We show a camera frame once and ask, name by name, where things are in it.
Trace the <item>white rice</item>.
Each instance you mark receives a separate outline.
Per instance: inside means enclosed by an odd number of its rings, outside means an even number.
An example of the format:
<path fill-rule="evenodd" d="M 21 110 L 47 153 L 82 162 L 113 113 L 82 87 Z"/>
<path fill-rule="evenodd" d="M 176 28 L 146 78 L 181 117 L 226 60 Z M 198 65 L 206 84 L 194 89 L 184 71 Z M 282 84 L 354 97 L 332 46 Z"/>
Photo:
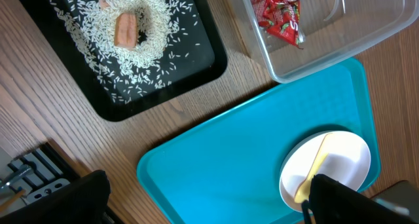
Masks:
<path fill-rule="evenodd" d="M 89 44 L 97 43 L 100 52 L 117 59 L 122 76 L 136 83 L 137 72 L 154 67 L 170 46 L 169 37 L 181 32 L 180 23 L 174 19 L 186 9 L 179 0 L 89 0 L 81 1 L 77 9 L 84 16 L 80 26 L 75 24 L 76 16 L 67 14 L 64 22 L 91 69 L 110 72 L 89 53 Z M 114 45 L 116 20 L 125 12 L 137 17 L 138 40 L 131 50 Z"/>

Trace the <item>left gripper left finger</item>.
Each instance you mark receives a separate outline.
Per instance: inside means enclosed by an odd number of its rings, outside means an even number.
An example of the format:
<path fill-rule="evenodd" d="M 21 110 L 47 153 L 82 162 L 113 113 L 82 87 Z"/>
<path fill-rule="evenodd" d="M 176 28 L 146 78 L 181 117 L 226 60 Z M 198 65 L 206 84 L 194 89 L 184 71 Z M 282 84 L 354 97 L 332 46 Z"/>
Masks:
<path fill-rule="evenodd" d="M 64 188 L 1 218 L 1 224 L 97 224 L 107 207 L 110 182 L 96 170 Z"/>

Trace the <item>yellow plastic fork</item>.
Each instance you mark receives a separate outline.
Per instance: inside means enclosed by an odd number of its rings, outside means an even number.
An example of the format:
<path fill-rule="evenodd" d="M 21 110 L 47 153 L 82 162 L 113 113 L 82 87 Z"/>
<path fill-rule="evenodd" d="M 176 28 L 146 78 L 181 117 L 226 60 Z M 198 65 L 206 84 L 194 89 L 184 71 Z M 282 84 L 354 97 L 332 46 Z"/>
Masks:
<path fill-rule="evenodd" d="M 298 189 L 294 196 L 294 202 L 300 204 L 303 203 L 305 200 L 308 200 L 310 195 L 311 182 L 329 154 L 329 146 L 331 144 L 332 137 L 332 133 L 328 133 L 325 135 L 306 178 L 298 186 Z"/>

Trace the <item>pink round plate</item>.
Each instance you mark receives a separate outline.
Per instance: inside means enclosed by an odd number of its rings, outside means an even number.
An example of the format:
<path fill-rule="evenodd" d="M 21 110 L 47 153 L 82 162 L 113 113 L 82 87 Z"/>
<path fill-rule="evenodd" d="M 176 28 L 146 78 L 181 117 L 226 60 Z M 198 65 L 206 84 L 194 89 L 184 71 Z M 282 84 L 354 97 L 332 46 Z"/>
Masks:
<path fill-rule="evenodd" d="M 318 174 L 357 191 L 367 178 L 371 167 L 371 152 L 365 140 L 347 131 L 324 131 L 311 135 L 299 142 L 286 156 L 279 179 L 279 191 L 285 204 L 301 212 L 301 203 L 294 202 L 298 186 L 306 178 L 317 151 L 326 134 L 332 133 L 329 154 Z"/>

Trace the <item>orange food cube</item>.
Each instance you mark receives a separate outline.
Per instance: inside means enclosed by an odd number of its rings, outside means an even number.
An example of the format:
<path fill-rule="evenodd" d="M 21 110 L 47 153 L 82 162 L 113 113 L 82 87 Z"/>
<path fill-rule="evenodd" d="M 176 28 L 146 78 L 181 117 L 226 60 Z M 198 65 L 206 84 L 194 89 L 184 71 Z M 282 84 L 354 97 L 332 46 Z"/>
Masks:
<path fill-rule="evenodd" d="M 138 29 L 137 17 L 130 12 L 122 13 L 116 20 L 114 45 L 128 50 L 137 45 Z"/>

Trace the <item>red sauce packet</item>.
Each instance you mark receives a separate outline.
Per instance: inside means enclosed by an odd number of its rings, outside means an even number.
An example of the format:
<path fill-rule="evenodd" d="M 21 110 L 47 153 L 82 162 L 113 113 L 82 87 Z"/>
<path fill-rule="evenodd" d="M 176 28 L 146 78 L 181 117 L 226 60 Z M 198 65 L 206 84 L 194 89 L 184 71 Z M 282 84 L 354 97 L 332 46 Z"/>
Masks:
<path fill-rule="evenodd" d="M 250 0 L 259 27 L 300 48 L 304 34 L 299 27 L 301 0 Z"/>

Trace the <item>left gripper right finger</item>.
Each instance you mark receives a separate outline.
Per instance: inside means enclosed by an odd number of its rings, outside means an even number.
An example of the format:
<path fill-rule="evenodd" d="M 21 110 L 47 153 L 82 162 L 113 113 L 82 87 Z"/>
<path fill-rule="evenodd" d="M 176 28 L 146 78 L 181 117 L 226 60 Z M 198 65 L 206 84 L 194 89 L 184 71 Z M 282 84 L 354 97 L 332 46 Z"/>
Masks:
<path fill-rule="evenodd" d="M 398 214 L 324 174 L 314 176 L 309 198 L 301 207 L 305 224 L 413 223 L 407 215 Z"/>

